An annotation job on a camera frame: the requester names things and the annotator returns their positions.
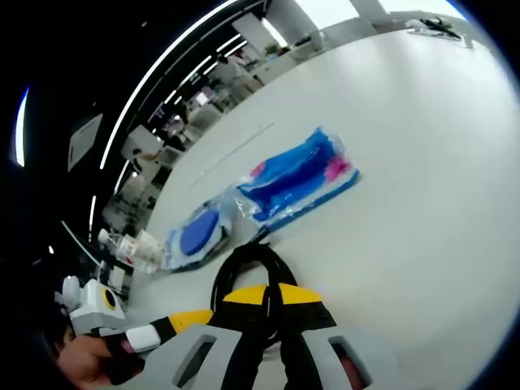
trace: yellow component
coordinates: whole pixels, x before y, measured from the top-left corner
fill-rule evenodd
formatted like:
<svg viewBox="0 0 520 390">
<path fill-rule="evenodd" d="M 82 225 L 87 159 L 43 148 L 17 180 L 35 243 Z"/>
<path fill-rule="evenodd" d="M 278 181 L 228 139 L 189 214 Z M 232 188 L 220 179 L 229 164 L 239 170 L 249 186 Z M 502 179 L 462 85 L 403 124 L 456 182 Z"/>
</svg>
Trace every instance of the yellow component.
<svg viewBox="0 0 520 390">
<path fill-rule="evenodd" d="M 112 294 L 112 292 L 108 291 L 108 288 L 104 288 L 101 293 L 101 295 L 103 297 L 103 301 L 106 303 L 106 305 L 108 306 L 108 308 L 110 310 L 115 310 L 115 301 L 113 304 L 111 304 L 110 301 L 108 300 L 108 297 L 106 296 L 107 293 Z"/>
<path fill-rule="evenodd" d="M 284 305 L 294 305 L 297 303 L 321 302 L 322 298 L 314 291 L 307 290 L 291 284 L 280 283 L 279 289 L 282 292 Z"/>
<path fill-rule="evenodd" d="M 266 285 L 239 288 L 229 293 L 224 302 L 249 303 L 250 305 L 261 305 L 263 301 L 263 293 L 266 291 Z"/>
<path fill-rule="evenodd" d="M 196 310 L 196 311 L 185 311 L 183 313 L 176 313 L 168 316 L 173 329 L 176 334 L 179 334 L 194 323 L 201 323 L 206 325 L 213 315 L 211 310 Z"/>
</svg>

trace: fluorescent light strip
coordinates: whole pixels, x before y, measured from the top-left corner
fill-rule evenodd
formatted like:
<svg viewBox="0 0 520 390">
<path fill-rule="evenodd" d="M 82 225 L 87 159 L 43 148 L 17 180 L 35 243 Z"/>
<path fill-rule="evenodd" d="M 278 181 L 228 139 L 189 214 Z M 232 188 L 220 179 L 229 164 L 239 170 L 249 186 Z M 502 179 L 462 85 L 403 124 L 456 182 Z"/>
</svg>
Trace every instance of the fluorescent light strip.
<svg viewBox="0 0 520 390">
<path fill-rule="evenodd" d="M 15 128 L 15 144 L 16 144 L 16 162 L 21 167 L 25 167 L 24 155 L 24 120 L 25 120 L 25 103 L 27 102 L 27 95 L 29 88 L 25 91 L 22 102 L 19 105 L 18 116 L 16 117 Z"/>
<path fill-rule="evenodd" d="M 123 165 L 123 170 L 121 171 L 121 174 L 119 175 L 119 178 L 117 179 L 117 183 L 115 184 L 114 195 L 119 191 L 119 186 L 121 185 L 121 180 L 123 179 L 124 172 L 127 170 L 129 163 L 130 163 L 130 160 L 127 160 L 127 162 Z"/>
<path fill-rule="evenodd" d="M 247 45 L 247 41 L 243 41 L 242 43 L 239 43 L 235 47 L 233 47 L 231 50 L 229 50 L 224 57 L 229 57 L 231 54 L 235 53 L 237 50 L 239 50 L 241 47 Z"/>
<path fill-rule="evenodd" d="M 170 93 L 170 96 L 168 96 L 166 98 L 166 100 L 164 101 L 164 104 L 168 104 L 168 102 L 171 100 L 171 98 L 173 98 L 176 95 L 176 93 L 177 93 L 177 90 L 174 89 L 173 92 Z"/>
<path fill-rule="evenodd" d="M 273 38 L 275 38 L 275 41 L 277 41 L 281 47 L 287 46 L 287 41 L 284 40 L 282 34 L 278 32 L 278 30 L 269 22 L 269 20 L 263 18 L 262 26 L 266 28 L 266 30 L 272 35 Z"/>
<path fill-rule="evenodd" d="M 92 222 L 94 221 L 94 208 L 96 207 L 96 196 L 92 197 L 92 204 L 90 205 L 89 231 L 92 232 Z"/>
<path fill-rule="evenodd" d="M 240 38 L 242 35 L 241 34 L 236 34 L 233 38 L 231 38 L 229 41 L 227 41 L 226 43 L 224 43 L 223 45 L 221 45 L 218 49 L 217 49 L 217 53 L 219 51 L 222 51 L 222 49 L 224 47 L 227 47 L 229 45 L 231 45 L 234 41 L 236 41 L 238 38 Z"/>
<path fill-rule="evenodd" d="M 195 69 L 193 69 L 193 70 L 192 70 L 192 71 L 191 71 L 191 72 L 190 72 L 190 73 L 189 73 L 189 74 L 184 78 L 184 80 L 182 80 L 182 81 L 180 82 L 180 84 L 179 84 L 179 88 L 182 87 L 184 84 L 186 84 L 186 82 L 187 82 L 189 79 L 191 79 L 192 76 L 193 76 L 195 73 L 197 73 L 197 72 L 199 71 L 199 69 L 200 69 L 201 67 L 203 67 L 204 65 L 206 65 L 207 62 L 210 61 L 210 60 L 211 60 L 211 56 L 208 55 L 208 56 L 204 59 L 204 61 L 202 61 L 201 63 L 199 63 L 199 64 L 195 67 Z"/>
<path fill-rule="evenodd" d="M 211 19 L 213 16 L 217 15 L 220 11 L 225 10 L 229 6 L 231 6 L 233 3 L 237 2 L 238 0 L 227 0 L 226 2 L 220 4 L 213 10 L 211 10 L 209 13 L 202 16 L 197 22 L 195 22 L 193 25 L 191 25 L 189 28 L 187 28 L 182 34 L 180 34 L 177 39 L 175 39 L 171 45 L 168 46 L 166 50 L 164 50 L 164 53 L 161 54 L 159 58 L 155 61 L 154 65 L 145 73 L 137 87 L 132 92 L 132 95 L 130 95 L 130 98 L 128 99 L 127 103 L 124 105 L 123 110 L 121 111 L 121 114 L 119 114 L 119 118 L 115 122 L 115 126 L 112 129 L 112 133 L 108 139 L 108 142 L 106 143 L 105 152 L 103 153 L 103 157 L 101 159 L 101 164 L 99 164 L 99 169 L 103 169 L 105 167 L 106 158 L 108 157 L 108 153 L 111 151 L 112 142 L 114 142 L 115 134 L 119 130 L 119 127 L 121 126 L 121 123 L 123 122 L 124 116 L 127 114 L 128 110 L 130 109 L 130 106 L 132 105 L 133 101 L 136 99 L 137 94 L 141 91 L 143 86 L 145 85 L 146 81 L 154 74 L 155 70 L 158 68 L 158 66 L 164 61 L 164 59 L 184 40 L 186 39 L 191 33 L 193 33 L 197 28 L 202 26 L 205 22 L 207 22 L 209 19 Z"/>
<path fill-rule="evenodd" d="M 205 71 L 204 71 L 204 76 L 207 75 L 209 72 L 211 72 L 213 69 L 215 69 L 217 67 L 217 65 L 219 65 L 219 62 L 216 62 L 214 63 L 213 65 L 211 65 L 210 67 L 208 67 Z"/>
</svg>

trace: tabletop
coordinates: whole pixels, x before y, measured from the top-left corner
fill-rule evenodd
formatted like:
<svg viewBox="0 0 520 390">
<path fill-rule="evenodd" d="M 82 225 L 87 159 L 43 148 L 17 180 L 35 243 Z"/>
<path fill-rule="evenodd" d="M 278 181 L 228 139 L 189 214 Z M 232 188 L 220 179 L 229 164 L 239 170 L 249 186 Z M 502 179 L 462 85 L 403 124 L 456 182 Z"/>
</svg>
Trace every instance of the tabletop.
<svg viewBox="0 0 520 390">
<path fill-rule="evenodd" d="M 380 338 L 402 371 L 463 388 L 520 303 L 520 110 L 489 51 L 392 32 L 303 63 L 224 116 L 175 165 L 149 221 L 163 239 L 209 197 L 318 125 L 360 181 L 279 230 L 273 248 L 336 322 Z M 209 307 L 227 253 L 197 271 L 135 276 L 129 317 Z M 240 283 L 265 281 L 262 270 Z M 276 351 L 255 388 L 283 388 Z"/>
</svg>

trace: ceiling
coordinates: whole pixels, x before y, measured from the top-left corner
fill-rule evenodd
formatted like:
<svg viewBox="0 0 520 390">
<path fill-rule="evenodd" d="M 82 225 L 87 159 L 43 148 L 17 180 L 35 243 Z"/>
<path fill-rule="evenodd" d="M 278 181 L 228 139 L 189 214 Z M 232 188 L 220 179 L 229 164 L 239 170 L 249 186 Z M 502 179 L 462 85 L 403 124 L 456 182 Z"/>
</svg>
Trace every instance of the ceiling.
<svg viewBox="0 0 520 390">
<path fill-rule="evenodd" d="M 119 151 L 130 129 L 143 124 L 190 71 L 236 35 L 230 23 L 240 17 L 240 12 L 251 6 L 245 12 L 252 11 L 261 18 L 270 4 L 268 0 L 238 0 L 182 41 L 137 94 L 116 134 L 105 168 L 100 170 L 115 122 L 143 75 L 186 28 L 220 3 L 192 0 L 188 7 L 183 3 L 181 9 L 178 2 L 151 0 L 135 5 L 127 2 L 124 11 L 108 11 L 92 3 L 84 7 L 39 6 L 41 12 L 31 20 L 28 41 L 23 174 L 46 215 L 67 221 L 74 232 L 87 236 L 92 196 L 97 196 L 95 227 L 124 165 Z M 230 17 L 233 19 L 204 37 Z M 103 121 L 94 147 L 67 172 L 72 131 L 85 117 L 99 113 L 103 113 Z"/>
</svg>

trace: white bottle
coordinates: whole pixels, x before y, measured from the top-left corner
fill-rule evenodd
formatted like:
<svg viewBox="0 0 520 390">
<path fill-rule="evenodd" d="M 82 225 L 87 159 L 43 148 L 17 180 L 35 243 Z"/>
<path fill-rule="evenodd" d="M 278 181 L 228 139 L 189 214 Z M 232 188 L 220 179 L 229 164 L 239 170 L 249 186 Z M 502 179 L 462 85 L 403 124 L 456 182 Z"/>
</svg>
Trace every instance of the white bottle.
<svg viewBox="0 0 520 390">
<path fill-rule="evenodd" d="M 138 270 L 151 274 L 155 272 L 163 258 L 163 247 L 160 243 L 152 246 L 147 240 L 140 240 L 141 233 L 134 238 L 128 234 L 110 234 L 105 229 L 99 232 L 97 239 L 105 245 L 119 261 Z"/>
</svg>

